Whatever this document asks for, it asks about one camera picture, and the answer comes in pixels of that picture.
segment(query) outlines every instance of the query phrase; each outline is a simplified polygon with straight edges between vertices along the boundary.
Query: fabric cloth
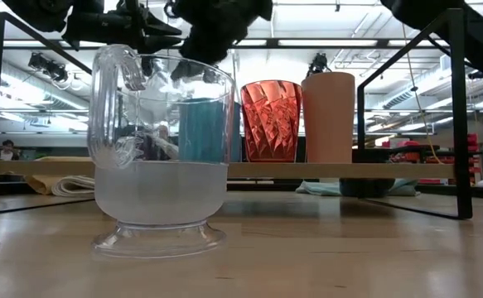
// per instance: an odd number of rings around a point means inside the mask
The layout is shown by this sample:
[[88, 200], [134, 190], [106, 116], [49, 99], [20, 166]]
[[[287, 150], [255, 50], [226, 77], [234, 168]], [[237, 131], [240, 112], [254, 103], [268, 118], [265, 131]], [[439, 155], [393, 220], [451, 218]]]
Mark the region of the fabric cloth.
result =
[[[36, 161], [92, 161], [90, 157], [76, 156], [48, 156]], [[63, 175], [29, 175], [24, 176], [24, 181], [37, 193], [41, 195], [53, 195], [52, 188], [60, 183], [67, 176]]]
[[58, 180], [51, 193], [62, 197], [94, 198], [94, 179], [85, 176], [67, 176]]
[[[414, 187], [418, 184], [417, 180], [396, 179], [394, 186], [389, 190], [389, 196], [416, 196], [420, 195]], [[320, 182], [306, 182], [297, 188], [298, 194], [320, 195], [320, 196], [341, 196], [341, 186], [339, 182], [335, 183], [320, 183]]]

